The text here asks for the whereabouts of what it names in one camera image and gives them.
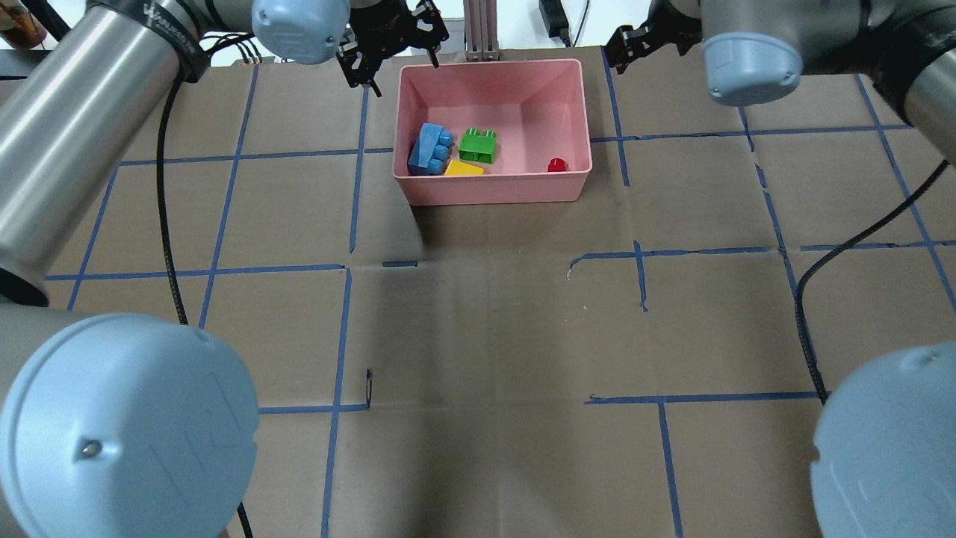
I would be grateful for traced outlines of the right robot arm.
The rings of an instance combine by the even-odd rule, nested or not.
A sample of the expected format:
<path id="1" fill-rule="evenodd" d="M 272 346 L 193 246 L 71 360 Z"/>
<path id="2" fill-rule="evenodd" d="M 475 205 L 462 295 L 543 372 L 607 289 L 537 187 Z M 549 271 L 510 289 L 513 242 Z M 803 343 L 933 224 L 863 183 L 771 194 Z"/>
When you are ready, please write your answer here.
<path id="1" fill-rule="evenodd" d="M 672 46 L 609 99 L 678 537 L 954 535 L 954 170 L 862 75 L 707 98 Z"/>

